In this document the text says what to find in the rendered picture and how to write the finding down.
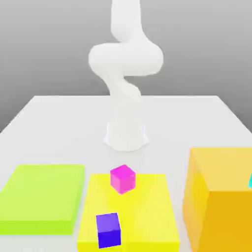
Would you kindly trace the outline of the small magenta cube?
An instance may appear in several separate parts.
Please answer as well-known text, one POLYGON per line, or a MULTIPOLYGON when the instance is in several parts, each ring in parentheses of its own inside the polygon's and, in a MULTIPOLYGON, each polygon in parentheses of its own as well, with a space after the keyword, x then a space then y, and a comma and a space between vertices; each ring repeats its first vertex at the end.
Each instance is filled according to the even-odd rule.
POLYGON ((110 170, 110 185, 119 193, 124 194, 136 186, 136 173, 127 165, 110 170))

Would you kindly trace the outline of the small purple cube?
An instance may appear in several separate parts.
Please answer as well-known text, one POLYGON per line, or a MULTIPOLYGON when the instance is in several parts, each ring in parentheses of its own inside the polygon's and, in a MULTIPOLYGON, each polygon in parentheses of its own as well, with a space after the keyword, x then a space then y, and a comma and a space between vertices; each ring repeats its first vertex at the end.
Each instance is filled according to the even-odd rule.
POLYGON ((100 249, 121 245, 121 227, 118 213, 96 215, 96 226, 100 249))

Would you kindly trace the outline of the large yellow box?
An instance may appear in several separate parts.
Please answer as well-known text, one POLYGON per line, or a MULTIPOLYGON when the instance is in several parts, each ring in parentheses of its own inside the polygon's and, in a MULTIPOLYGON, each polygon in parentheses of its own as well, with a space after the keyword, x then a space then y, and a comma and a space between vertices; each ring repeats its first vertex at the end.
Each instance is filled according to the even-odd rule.
POLYGON ((137 174, 136 187, 119 194, 109 174, 89 179, 77 239, 78 252, 179 252, 180 239, 164 174, 137 174), (99 249, 96 216, 117 213, 121 245, 99 249))

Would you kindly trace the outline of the large orange box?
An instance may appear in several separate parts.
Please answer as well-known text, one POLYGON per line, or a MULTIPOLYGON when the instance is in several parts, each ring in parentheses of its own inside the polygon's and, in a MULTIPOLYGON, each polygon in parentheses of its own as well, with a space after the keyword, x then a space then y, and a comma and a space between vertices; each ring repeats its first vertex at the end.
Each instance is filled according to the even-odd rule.
POLYGON ((193 252, 252 252, 252 147, 191 148, 183 218, 193 252))

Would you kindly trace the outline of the large lime green box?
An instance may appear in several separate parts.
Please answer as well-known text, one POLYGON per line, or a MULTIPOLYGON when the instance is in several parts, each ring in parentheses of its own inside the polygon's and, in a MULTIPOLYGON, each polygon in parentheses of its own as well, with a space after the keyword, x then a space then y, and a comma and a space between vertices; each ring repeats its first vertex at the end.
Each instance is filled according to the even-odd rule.
POLYGON ((0 235, 71 235, 83 165, 18 165, 0 192, 0 235))

